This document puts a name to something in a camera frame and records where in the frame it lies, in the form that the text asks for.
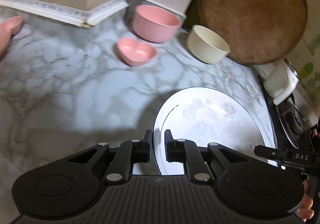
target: cream bowl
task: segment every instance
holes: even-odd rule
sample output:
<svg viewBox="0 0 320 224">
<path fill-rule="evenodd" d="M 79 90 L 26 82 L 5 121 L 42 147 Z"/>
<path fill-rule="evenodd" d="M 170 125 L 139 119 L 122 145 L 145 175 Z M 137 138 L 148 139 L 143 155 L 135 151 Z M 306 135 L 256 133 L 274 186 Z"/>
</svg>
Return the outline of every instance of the cream bowl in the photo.
<svg viewBox="0 0 320 224">
<path fill-rule="evenodd" d="M 200 25 L 192 27 L 187 47 L 195 57 L 210 64 L 220 62 L 230 53 L 230 47 L 219 35 Z"/>
</svg>

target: finger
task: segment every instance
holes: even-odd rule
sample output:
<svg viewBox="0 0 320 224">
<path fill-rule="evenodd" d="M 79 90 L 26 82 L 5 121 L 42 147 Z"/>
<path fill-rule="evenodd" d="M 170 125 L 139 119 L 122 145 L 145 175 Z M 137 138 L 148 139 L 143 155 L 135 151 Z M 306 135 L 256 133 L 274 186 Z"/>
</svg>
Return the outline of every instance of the finger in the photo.
<svg viewBox="0 0 320 224">
<path fill-rule="evenodd" d="M 312 205 L 313 205 L 313 199 L 309 195 L 305 194 L 302 198 L 300 208 L 310 209 Z"/>
<path fill-rule="evenodd" d="M 313 217 L 314 211 L 311 209 L 300 208 L 297 212 L 297 217 L 301 220 L 307 219 L 310 220 Z"/>
<path fill-rule="evenodd" d="M 309 188 L 310 188 L 310 184 L 309 184 L 308 179 L 305 179 L 302 184 L 303 184 L 303 187 L 304 187 L 304 193 L 307 193 L 309 191 Z"/>
</svg>

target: floral plate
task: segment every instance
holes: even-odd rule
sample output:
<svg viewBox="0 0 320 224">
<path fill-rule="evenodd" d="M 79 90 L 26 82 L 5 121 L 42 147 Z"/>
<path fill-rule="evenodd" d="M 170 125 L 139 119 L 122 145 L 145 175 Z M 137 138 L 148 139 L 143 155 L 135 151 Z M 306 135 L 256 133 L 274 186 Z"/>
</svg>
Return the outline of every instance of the floral plate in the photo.
<svg viewBox="0 0 320 224">
<path fill-rule="evenodd" d="M 182 163 L 166 161 L 164 132 L 198 146 L 216 142 L 254 157 L 253 146 L 264 145 L 261 133 L 249 113 L 228 95 L 205 87 L 178 91 L 161 107 L 154 125 L 153 146 L 162 175 L 184 174 Z"/>
</svg>

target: white marble surface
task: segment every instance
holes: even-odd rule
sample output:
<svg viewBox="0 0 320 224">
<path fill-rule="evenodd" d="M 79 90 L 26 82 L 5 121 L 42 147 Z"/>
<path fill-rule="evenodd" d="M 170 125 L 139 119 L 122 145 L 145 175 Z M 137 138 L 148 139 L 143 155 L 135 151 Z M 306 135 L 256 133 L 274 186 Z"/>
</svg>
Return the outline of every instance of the white marble surface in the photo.
<svg viewBox="0 0 320 224">
<path fill-rule="evenodd" d="M 186 33 L 154 44 L 156 59 L 129 67 L 115 55 L 116 41 L 133 37 L 120 12 L 82 29 L 8 8 L 0 18 L 22 14 L 25 25 L 0 62 L 0 223 L 18 212 L 11 186 L 23 172 L 100 141 L 117 146 L 141 139 L 174 92 L 191 86 L 220 90 L 237 100 L 274 146 L 260 84 L 252 70 L 225 58 L 216 65 L 195 59 Z M 157 174 L 154 162 L 135 172 Z"/>
</svg>

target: metal screw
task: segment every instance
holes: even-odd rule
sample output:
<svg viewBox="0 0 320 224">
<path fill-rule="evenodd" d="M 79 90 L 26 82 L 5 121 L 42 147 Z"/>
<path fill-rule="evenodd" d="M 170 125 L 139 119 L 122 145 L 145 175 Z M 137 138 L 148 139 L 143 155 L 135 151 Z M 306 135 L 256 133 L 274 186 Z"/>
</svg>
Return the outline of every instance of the metal screw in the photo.
<svg viewBox="0 0 320 224">
<path fill-rule="evenodd" d="M 122 179 L 122 175 L 118 173 L 110 173 L 107 175 L 108 181 L 120 181 Z"/>
<path fill-rule="evenodd" d="M 198 181 L 208 181 L 210 179 L 210 175 L 205 172 L 199 172 L 195 174 L 195 179 Z"/>
</svg>

